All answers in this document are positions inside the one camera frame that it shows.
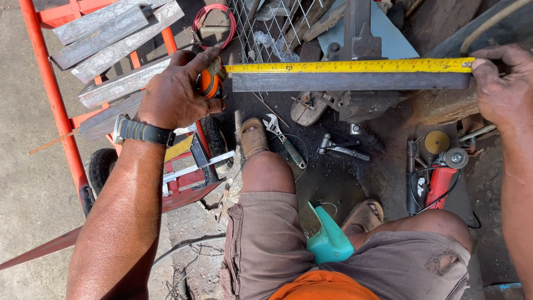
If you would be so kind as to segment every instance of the adjustable wrench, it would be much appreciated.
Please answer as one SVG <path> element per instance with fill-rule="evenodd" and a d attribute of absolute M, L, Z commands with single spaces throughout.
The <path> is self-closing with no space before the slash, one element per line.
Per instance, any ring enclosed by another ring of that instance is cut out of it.
<path fill-rule="evenodd" d="M 307 163 L 303 160 L 302 156 L 296 148 L 294 148 L 293 144 L 287 139 L 286 136 L 284 136 L 281 133 L 281 130 L 279 130 L 279 123 L 278 118 L 273 114 L 266 114 L 268 117 L 270 117 L 270 122 L 267 122 L 265 119 L 263 119 L 263 123 L 266 126 L 266 129 L 275 135 L 278 136 L 278 138 L 281 140 L 281 143 L 289 153 L 289 155 L 292 157 L 293 161 L 300 167 L 300 169 L 305 169 L 305 166 Z"/>

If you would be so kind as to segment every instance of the wristwatch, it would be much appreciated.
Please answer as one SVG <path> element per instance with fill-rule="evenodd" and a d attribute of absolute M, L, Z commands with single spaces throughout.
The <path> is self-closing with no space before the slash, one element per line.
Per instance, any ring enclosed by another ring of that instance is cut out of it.
<path fill-rule="evenodd" d="M 128 114 L 120 114 L 113 130 L 113 143 L 122 145 L 124 139 L 145 140 L 170 147 L 176 134 L 173 130 L 132 121 Z"/>

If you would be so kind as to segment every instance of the wheel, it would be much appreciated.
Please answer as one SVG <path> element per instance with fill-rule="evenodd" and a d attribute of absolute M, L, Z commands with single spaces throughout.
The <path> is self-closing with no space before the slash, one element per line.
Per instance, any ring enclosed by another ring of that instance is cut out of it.
<path fill-rule="evenodd" d="M 85 161 L 85 173 L 95 197 L 98 197 L 102 191 L 117 160 L 118 155 L 115 149 L 104 148 L 94 152 Z"/>
<path fill-rule="evenodd" d="M 224 134 L 220 129 L 220 121 L 211 116 L 207 116 L 200 120 L 201 126 L 204 128 L 205 137 L 209 144 L 209 150 L 213 157 L 222 155 L 229 152 L 228 143 Z M 233 167 L 233 158 L 230 157 L 226 160 L 215 163 L 215 169 L 217 173 L 224 174 L 231 170 Z"/>

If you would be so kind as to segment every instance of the torn shorts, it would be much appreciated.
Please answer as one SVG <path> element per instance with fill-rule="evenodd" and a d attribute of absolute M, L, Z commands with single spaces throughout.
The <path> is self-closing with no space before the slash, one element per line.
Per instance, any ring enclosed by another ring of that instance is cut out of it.
<path fill-rule="evenodd" d="M 306 249 L 296 195 L 242 193 L 228 210 L 224 300 L 265 300 L 310 270 L 346 274 L 381 300 L 459 300 L 470 253 L 431 232 L 378 232 L 339 263 L 316 265 Z"/>

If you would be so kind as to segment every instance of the person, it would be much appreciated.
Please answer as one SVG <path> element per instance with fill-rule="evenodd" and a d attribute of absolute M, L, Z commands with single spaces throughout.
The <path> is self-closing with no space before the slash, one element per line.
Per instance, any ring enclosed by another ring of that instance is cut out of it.
<path fill-rule="evenodd" d="M 177 51 L 148 84 L 133 120 L 175 129 L 225 109 L 195 91 L 198 74 L 220 53 Z M 502 225 L 527 299 L 533 299 L 533 53 L 520 45 L 473 52 L 481 114 L 501 134 Z M 356 252 L 316 265 L 298 219 L 293 173 L 269 151 L 258 119 L 241 130 L 246 154 L 239 202 L 228 210 L 224 299 L 459 299 L 472 241 L 444 210 L 383 222 L 379 203 L 358 205 L 342 229 Z M 67 299 L 148 298 L 161 214 L 164 145 L 126 139 L 120 158 L 76 242 Z"/>

